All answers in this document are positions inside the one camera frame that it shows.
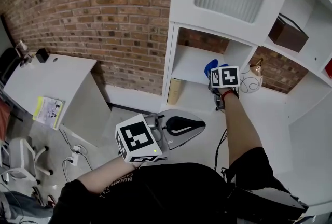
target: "brown box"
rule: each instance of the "brown box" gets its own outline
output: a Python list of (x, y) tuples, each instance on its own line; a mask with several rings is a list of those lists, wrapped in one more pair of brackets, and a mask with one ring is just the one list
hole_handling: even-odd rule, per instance
[(285, 19), (288, 19), (284, 15), (280, 15), (276, 19), (269, 33), (270, 39), (277, 45), (283, 46), (296, 52), (300, 52), (300, 50), (306, 44), (308, 36), (292, 20), (288, 19), (290, 22), (286, 22), (281, 18), (281, 16)]

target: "small black box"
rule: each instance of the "small black box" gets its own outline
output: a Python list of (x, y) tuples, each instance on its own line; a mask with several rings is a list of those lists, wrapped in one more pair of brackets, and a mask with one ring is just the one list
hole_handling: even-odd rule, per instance
[(45, 63), (48, 59), (48, 53), (46, 52), (46, 49), (39, 49), (36, 53), (36, 57), (40, 63)]

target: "power strip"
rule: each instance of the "power strip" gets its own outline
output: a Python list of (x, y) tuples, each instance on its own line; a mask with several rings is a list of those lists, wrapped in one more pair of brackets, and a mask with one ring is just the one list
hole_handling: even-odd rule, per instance
[[(79, 146), (74, 146), (73, 149), (75, 151), (78, 151), (80, 152), (81, 151), (81, 148)], [(70, 163), (72, 166), (77, 166), (77, 163), (78, 163), (78, 157), (81, 156), (79, 154), (76, 154), (76, 153), (72, 153), (72, 155), (70, 157), (67, 157), (68, 160), (72, 160), (73, 163)]]

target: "blue object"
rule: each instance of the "blue object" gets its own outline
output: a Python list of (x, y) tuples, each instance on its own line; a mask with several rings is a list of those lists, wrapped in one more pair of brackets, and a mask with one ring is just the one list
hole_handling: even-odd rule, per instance
[(210, 63), (208, 63), (204, 69), (204, 73), (206, 75), (207, 78), (209, 78), (209, 73), (210, 73), (210, 70), (213, 69), (213, 68), (216, 68), (218, 67), (218, 60), (217, 59), (214, 59), (212, 60)]

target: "gold lid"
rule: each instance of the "gold lid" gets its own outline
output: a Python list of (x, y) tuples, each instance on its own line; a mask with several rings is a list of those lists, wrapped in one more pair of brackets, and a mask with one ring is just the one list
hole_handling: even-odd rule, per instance
[(262, 76), (262, 73), (261, 73), (261, 64), (262, 64), (262, 62), (263, 62), (263, 58), (259, 59), (256, 64), (251, 64), (250, 65), (251, 72), (253, 72), (258, 77)]

